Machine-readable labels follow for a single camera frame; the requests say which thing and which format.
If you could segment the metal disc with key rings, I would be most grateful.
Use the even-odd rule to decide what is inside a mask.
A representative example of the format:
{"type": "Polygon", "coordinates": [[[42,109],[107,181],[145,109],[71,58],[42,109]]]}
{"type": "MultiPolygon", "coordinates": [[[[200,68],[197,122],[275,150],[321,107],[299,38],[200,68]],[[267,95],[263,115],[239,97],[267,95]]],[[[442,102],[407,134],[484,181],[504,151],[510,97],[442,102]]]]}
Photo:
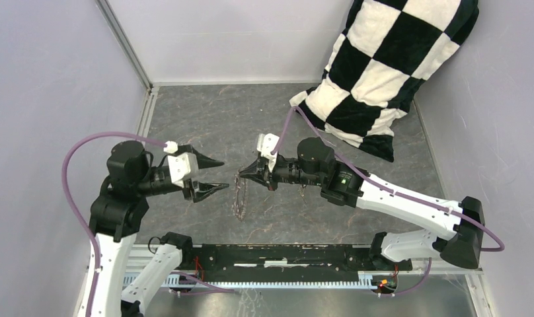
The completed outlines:
{"type": "Polygon", "coordinates": [[[238,169],[235,174],[235,196],[232,204],[232,211],[238,221],[244,221],[246,216],[247,180],[240,173],[243,168],[238,169]]]}

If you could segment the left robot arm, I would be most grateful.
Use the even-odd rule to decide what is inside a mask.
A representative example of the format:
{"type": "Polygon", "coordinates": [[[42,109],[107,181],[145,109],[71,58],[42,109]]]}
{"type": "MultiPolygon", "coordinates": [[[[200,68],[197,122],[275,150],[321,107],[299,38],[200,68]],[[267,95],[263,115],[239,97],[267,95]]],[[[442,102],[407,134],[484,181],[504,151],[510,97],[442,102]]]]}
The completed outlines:
{"type": "Polygon", "coordinates": [[[141,222],[149,210],[148,197],[180,192],[194,203],[203,201],[224,183],[201,183],[201,169],[223,162],[199,153],[191,145],[167,142],[164,161],[153,165],[153,154],[139,141],[115,145],[106,162],[108,175],[90,209],[92,237],[90,277],[78,316],[144,316],[148,304],[176,269],[195,259],[191,237],[168,232],[159,239],[151,261],[128,285],[124,276],[141,222]]]}

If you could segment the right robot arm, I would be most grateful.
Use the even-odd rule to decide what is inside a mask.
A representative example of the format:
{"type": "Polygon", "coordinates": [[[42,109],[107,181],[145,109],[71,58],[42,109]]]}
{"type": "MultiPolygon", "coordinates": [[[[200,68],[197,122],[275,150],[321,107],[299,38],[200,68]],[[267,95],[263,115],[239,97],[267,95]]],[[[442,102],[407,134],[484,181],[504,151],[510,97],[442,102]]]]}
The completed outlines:
{"type": "Polygon", "coordinates": [[[479,267],[484,214],[478,199],[438,199],[386,183],[337,160],[334,149],[319,137],[302,140],[295,158],[273,155],[270,151],[278,139],[271,133],[260,135],[257,159],[238,175],[270,191],[280,183],[318,186],[321,197],[332,204],[378,211],[420,227],[376,234],[368,252],[374,268],[386,269],[412,258],[441,258],[465,269],[479,267]]]}

